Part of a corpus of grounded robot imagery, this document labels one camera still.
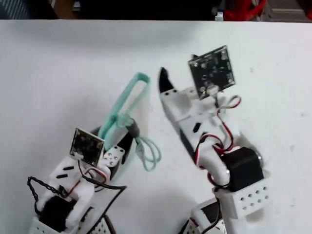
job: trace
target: red wire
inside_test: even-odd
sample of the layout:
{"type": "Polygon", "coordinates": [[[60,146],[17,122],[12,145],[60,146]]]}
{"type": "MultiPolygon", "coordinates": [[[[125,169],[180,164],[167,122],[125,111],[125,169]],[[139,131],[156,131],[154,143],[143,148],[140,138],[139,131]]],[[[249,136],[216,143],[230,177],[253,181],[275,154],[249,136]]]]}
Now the red wire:
{"type": "Polygon", "coordinates": [[[198,142],[198,144],[196,146],[196,149],[195,149],[195,164],[196,165],[198,163],[198,158],[199,158],[199,153],[198,153],[199,152],[199,145],[203,142],[203,140],[205,140],[208,137],[216,138],[219,141],[221,147],[223,148],[223,143],[222,143],[221,139],[218,136],[213,135],[213,134],[204,134],[204,135],[202,135],[201,138],[199,139],[199,142],[198,142]]]}
{"type": "MultiPolygon", "coordinates": [[[[105,183],[106,182],[106,174],[104,174],[103,172],[100,172],[100,170],[97,170],[97,169],[95,169],[95,168],[88,168],[85,172],[84,172],[84,174],[86,175],[87,173],[89,173],[89,171],[95,171],[96,173],[98,173],[99,175],[101,175],[102,177],[104,177],[104,181],[103,181],[103,183],[105,183]]],[[[79,181],[77,181],[77,183],[69,190],[69,192],[68,192],[68,194],[70,195],[72,192],[73,192],[73,190],[79,185],[79,183],[80,183],[80,180],[79,181]]]]}
{"type": "MultiPolygon", "coordinates": [[[[222,109],[233,109],[233,108],[237,107],[237,106],[241,103],[241,101],[242,101],[242,99],[241,99],[240,96],[234,95],[234,96],[231,97],[231,99],[229,100],[228,106],[220,107],[220,108],[217,110],[217,113],[216,113],[216,115],[217,115],[217,117],[220,119],[220,121],[221,121],[223,127],[225,128],[225,130],[227,131],[227,133],[228,133],[229,136],[230,136],[231,143],[230,143],[229,147],[226,148],[226,149],[224,149],[223,142],[222,142],[221,139],[220,139],[218,136],[216,136],[216,135],[213,135],[213,134],[204,134],[204,135],[202,135],[201,138],[199,139],[199,142],[198,142],[198,144],[197,144],[197,146],[196,146],[196,149],[195,149],[195,152],[194,152],[194,154],[195,154],[195,165],[196,165],[196,166],[198,166],[198,160],[199,160],[199,146],[200,146],[200,144],[203,142],[203,140],[205,140],[205,139],[208,138],[208,137],[216,138],[216,139],[219,141],[220,146],[218,146],[218,145],[216,145],[216,144],[213,145],[214,150],[219,154],[219,156],[221,156],[221,154],[223,154],[223,153],[226,152],[226,151],[232,150],[232,148],[233,148],[233,146],[234,146],[234,137],[233,137],[233,135],[232,135],[230,129],[229,129],[228,126],[226,125],[226,123],[225,123],[225,122],[222,120],[222,118],[220,117],[219,113],[220,113],[220,110],[222,110],[222,109]],[[236,98],[239,99],[238,102],[237,102],[236,104],[230,106],[231,102],[232,102],[233,100],[235,100],[236,98]]],[[[212,183],[215,187],[218,187],[218,188],[225,188],[225,187],[226,187],[226,185],[221,186],[221,185],[216,184],[216,183],[214,182],[214,180],[212,179],[212,175],[211,175],[210,173],[207,174],[207,177],[208,177],[208,180],[210,181],[210,183],[212,183]]]]}

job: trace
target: black wire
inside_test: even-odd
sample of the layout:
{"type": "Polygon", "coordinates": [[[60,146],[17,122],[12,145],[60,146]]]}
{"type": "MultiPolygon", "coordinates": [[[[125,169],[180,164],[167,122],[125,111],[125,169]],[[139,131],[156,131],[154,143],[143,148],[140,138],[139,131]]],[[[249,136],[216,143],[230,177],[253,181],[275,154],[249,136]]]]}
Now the black wire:
{"type": "Polygon", "coordinates": [[[212,228],[214,228],[218,224],[218,222],[220,220],[220,217],[221,217],[221,207],[220,207],[220,200],[219,200],[219,198],[216,198],[216,201],[218,203],[218,215],[217,215],[215,221],[208,228],[204,229],[201,232],[201,234],[205,234],[206,232],[210,231],[212,228]]]}
{"type": "Polygon", "coordinates": [[[78,161],[78,167],[79,167],[79,170],[80,170],[80,173],[82,175],[82,178],[84,178],[85,180],[87,180],[88,182],[94,184],[94,185],[98,185],[100,187],[104,187],[104,188],[107,188],[107,189],[112,189],[112,190],[125,190],[127,188],[126,185],[124,186],[113,186],[113,185],[109,185],[109,184],[104,184],[104,183],[101,183],[101,182],[98,182],[97,180],[95,179],[92,179],[92,178],[89,178],[89,177],[86,177],[82,170],[81,170],[81,167],[80,167],[80,161],[78,161]]]}
{"type": "Polygon", "coordinates": [[[119,197],[119,195],[127,188],[127,186],[113,186],[113,185],[108,185],[108,184],[104,184],[104,183],[101,183],[101,182],[98,182],[94,179],[91,179],[91,178],[88,178],[86,177],[83,173],[82,173],[82,170],[81,170],[81,167],[80,167],[80,161],[78,160],[78,167],[79,167],[79,170],[80,170],[80,173],[82,175],[82,178],[84,178],[85,180],[87,180],[88,182],[92,183],[92,184],[95,184],[95,185],[98,185],[102,188],[107,188],[107,189],[112,189],[112,190],[119,190],[119,192],[113,197],[113,199],[108,203],[106,209],[104,210],[103,214],[101,215],[101,217],[98,219],[98,221],[93,225],[93,227],[88,231],[87,234],[90,234],[94,228],[101,222],[102,218],[106,216],[106,213],[108,211],[108,209],[112,206],[113,202],[117,199],[117,197],[119,197]]]}
{"type": "Polygon", "coordinates": [[[94,192],[95,192],[95,193],[98,193],[98,192],[101,192],[103,189],[104,189],[104,188],[102,187],[102,188],[100,188],[100,189],[98,189],[98,190],[95,190],[94,192]]]}
{"type": "Polygon", "coordinates": [[[37,179],[36,177],[33,177],[33,176],[28,177],[27,185],[28,185],[30,191],[32,192],[32,194],[33,194],[33,196],[34,196],[34,199],[35,199],[35,212],[36,212],[36,214],[38,214],[38,215],[41,214],[41,212],[40,212],[40,211],[38,210],[38,208],[37,208],[37,203],[38,203],[38,201],[39,201],[39,197],[38,197],[38,194],[36,193],[34,187],[33,187],[32,184],[31,184],[31,181],[32,181],[32,180],[35,181],[35,182],[37,182],[39,185],[43,186],[43,187],[46,188],[47,190],[50,190],[50,191],[53,192],[54,194],[57,194],[57,195],[61,196],[62,198],[67,198],[68,195],[69,195],[65,189],[59,191],[59,190],[57,190],[56,188],[54,188],[54,187],[52,187],[52,186],[50,186],[50,185],[44,183],[42,180],[37,179]]]}

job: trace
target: circuit board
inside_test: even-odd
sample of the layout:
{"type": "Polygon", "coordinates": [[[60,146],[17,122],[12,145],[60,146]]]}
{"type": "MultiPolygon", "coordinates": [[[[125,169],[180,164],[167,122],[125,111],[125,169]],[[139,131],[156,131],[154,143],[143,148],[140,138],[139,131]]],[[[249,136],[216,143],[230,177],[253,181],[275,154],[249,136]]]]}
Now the circuit board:
{"type": "Polygon", "coordinates": [[[209,97],[209,87],[222,91],[235,85],[227,46],[224,45],[189,61],[195,87],[200,100],[209,97]]]}
{"type": "Polygon", "coordinates": [[[70,155],[82,157],[82,160],[92,166],[98,164],[99,157],[103,152],[104,140],[88,133],[82,129],[76,128],[70,155]]]}

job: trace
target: teal cable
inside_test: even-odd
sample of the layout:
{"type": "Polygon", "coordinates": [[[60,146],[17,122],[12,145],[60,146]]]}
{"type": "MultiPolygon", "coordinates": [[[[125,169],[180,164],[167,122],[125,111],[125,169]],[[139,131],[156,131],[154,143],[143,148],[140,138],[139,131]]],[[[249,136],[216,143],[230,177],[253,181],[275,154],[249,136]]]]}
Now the teal cable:
{"type": "MultiPolygon", "coordinates": [[[[135,120],[131,118],[128,114],[122,114],[117,117],[117,126],[122,127],[129,127],[131,126],[135,120]]],[[[151,172],[155,169],[157,163],[161,160],[161,151],[158,148],[158,146],[148,137],[145,136],[137,136],[135,138],[137,146],[136,146],[136,154],[139,156],[139,158],[142,160],[143,166],[146,171],[151,172]],[[143,146],[143,143],[145,143],[151,150],[152,158],[148,158],[145,154],[145,149],[143,146]],[[156,153],[154,151],[154,148],[157,150],[158,157],[156,156],[156,153]],[[151,162],[153,165],[149,168],[147,166],[146,162],[151,162]]]]}
{"type": "Polygon", "coordinates": [[[137,142],[137,146],[136,146],[136,154],[139,156],[139,158],[142,160],[143,162],[143,166],[145,168],[146,171],[151,172],[155,169],[157,163],[161,160],[161,152],[160,149],[158,148],[158,146],[149,138],[144,137],[144,136],[139,136],[136,138],[136,142],[137,142]],[[152,156],[153,158],[148,158],[145,154],[145,150],[144,150],[144,146],[142,144],[142,142],[144,142],[151,150],[152,152],[152,156]],[[154,152],[153,147],[156,148],[157,153],[158,153],[158,157],[156,157],[156,154],[154,152]],[[151,168],[148,168],[146,162],[152,162],[153,165],[151,166],[151,168]]]}
{"type": "MultiPolygon", "coordinates": [[[[134,120],[129,116],[131,111],[136,108],[138,103],[144,98],[144,96],[147,94],[150,87],[150,78],[142,73],[136,74],[127,87],[124,89],[124,91],[119,96],[117,102],[113,106],[110,114],[106,117],[104,124],[100,127],[100,130],[98,132],[98,137],[104,139],[104,148],[106,150],[109,150],[113,146],[113,142],[111,142],[111,135],[116,130],[116,128],[125,128],[125,126],[130,126],[134,120]],[[125,111],[124,114],[119,115],[119,111],[121,110],[122,106],[126,102],[127,98],[129,97],[131,91],[133,90],[134,86],[139,82],[143,81],[146,83],[146,86],[142,90],[142,92],[135,98],[133,103],[130,105],[130,107],[125,111]]],[[[150,172],[155,169],[156,164],[161,160],[161,152],[158,146],[149,138],[144,136],[138,136],[135,138],[137,142],[136,146],[136,154],[140,157],[140,159],[143,162],[143,166],[146,171],[150,172]],[[143,143],[145,143],[151,150],[152,157],[148,158],[145,154],[143,143]],[[153,165],[151,168],[147,166],[146,162],[151,162],[153,165]]]]}
{"type": "Polygon", "coordinates": [[[113,106],[111,112],[106,117],[103,125],[100,127],[100,130],[97,136],[105,140],[104,147],[106,150],[109,150],[113,146],[113,143],[110,141],[110,139],[111,139],[112,133],[115,131],[117,127],[116,121],[117,121],[118,113],[121,110],[122,106],[125,104],[127,98],[130,96],[131,91],[133,90],[133,88],[139,81],[145,82],[146,86],[144,87],[142,92],[135,98],[135,100],[130,105],[130,107],[126,110],[125,113],[129,114],[138,105],[138,103],[146,96],[150,88],[150,78],[143,73],[137,73],[131,79],[131,81],[126,86],[126,88],[123,90],[117,102],[113,106]]]}

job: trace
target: white table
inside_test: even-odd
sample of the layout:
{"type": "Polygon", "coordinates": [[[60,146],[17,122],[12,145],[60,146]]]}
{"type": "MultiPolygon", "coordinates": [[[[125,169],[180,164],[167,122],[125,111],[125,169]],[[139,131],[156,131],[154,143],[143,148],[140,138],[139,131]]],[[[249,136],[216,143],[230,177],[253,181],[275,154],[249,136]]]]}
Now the white table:
{"type": "Polygon", "coordinates": [[[109,216],[118,234],[177,233],[191,208],[213,194],[163,113],[157,75],[165,66],[177,88],[189,87],[191,54],[224,44],[237,81],[226,92],[242,96],[233,115],[264,146],[278,225],[284,234],[309,233],[311,24],[81,20],[0,21],[0,233],[28,231],[27,177],[47,180],[74,129],[100,125],[137,71],[153,80],[149,136],[163,160],[152,173],[133,160],[116,181],[129,188],[109,216]]]}

